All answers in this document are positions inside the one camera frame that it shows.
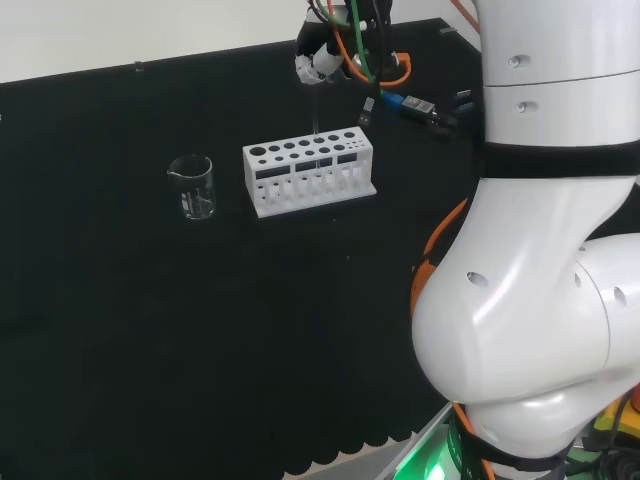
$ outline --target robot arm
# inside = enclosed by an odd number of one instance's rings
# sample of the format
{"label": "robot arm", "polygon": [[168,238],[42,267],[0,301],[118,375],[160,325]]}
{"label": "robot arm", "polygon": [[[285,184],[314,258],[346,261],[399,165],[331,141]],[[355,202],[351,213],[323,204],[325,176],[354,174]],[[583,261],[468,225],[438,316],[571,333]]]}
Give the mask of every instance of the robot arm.
{"label": "robot arm", "polygon": [[[378,7],[380,18],[384,19],[380,25],[376,21],[375,5]],[[398,71],[402,70],[398,57],[394,52],[386,51],[384,43],[380,41],[380,36],[389,37],[391,0],[357,0],[360,29],[363,32],[363,41],[367,49],[367,63],[377,71],[380,59],[383,59],[382,74],[387,78],[395,78]],[[333,25],[326,19],[321,10],[317,8],[314,0],[309,0],[307,17],[300,30],[296,41],[296,72],[300,82],[304,85],[318,85],[325,81],[330,81],[333,73],[343,67],[344,57],[342,56],[336,41]],[[353,22],[353,11],[350,0],[346,5],[335,5],[334,18],[340,22],[350,24]],[[359,59],[355,53],[355,38],[353,29],[341,28],[342,38],[345,40],[346,49],[350,57]],[[349,70],[344,70],[345,75],[349,75]]]}
{"label": "robot arm", "polygon": [[413,341],[480,438],[543,458],[640,381],[640,235],[584,243],[638,173],[640,0],[476,3],[487,170]]}

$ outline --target test tube rack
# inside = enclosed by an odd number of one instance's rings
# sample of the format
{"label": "test tube rack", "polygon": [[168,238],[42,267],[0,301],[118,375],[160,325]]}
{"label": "test tube rack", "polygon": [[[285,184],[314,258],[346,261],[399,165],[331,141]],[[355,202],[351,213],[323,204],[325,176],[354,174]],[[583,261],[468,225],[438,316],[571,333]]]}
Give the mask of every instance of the test tube rack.
{"label": "test tube rack", "polygon": [[373,146],[360,127],[250,145],[242,153],[260,218],[376,194]]}

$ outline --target black table surface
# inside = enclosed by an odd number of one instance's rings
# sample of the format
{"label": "black table surface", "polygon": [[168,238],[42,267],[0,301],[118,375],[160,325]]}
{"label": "black table surface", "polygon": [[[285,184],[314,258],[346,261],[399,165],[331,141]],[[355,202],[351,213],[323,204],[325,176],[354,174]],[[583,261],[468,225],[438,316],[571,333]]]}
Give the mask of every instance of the black table surface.
{"label": "black table surface", "polygon": [[[405,92],[481,85],[441,20],[395,28]],[[0,87],[0,474],[278,479],[389,436],[444,400],[415,359],[411,269],[473,190],[470,147],[378,106],[371,199],[256,218],[241,147],[308,134],[292,42]],[[367,92],[322,92],[324,131]],[[166,178],[214,162],[218,212]],[[609,222],[635,231],[637,201]]]}

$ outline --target white wall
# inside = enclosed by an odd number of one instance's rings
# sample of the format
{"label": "white wall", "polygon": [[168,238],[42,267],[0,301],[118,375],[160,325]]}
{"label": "white wall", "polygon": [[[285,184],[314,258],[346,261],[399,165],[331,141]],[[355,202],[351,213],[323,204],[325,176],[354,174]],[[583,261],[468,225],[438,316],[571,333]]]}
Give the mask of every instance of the white wall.
{"label": "white wall", "polygon": [[[392,18],[447,4],[395,0]],[[0,83],[290,40],[305,11],[305,0],[0,0]]]}

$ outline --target round hole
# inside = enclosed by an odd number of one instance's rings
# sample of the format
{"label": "round hole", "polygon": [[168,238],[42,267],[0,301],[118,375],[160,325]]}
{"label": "round hole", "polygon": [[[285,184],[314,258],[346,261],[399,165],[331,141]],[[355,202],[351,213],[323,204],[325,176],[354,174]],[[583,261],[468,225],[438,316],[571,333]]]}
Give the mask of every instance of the round hole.
{"label": "round hole", "polygon": [[613,289],[613,296],[615,297],[616,302],[618,302],[618,305],[620,305],[622,308],[625,308],[627,306],[627,297],[624,292],[618,287]]}
{"label": "round hole", "polygon": [[467,273],[467,279],[473,283],[476,287],[488,287],[489,280],[484,275],[480,275],[476,272]]}

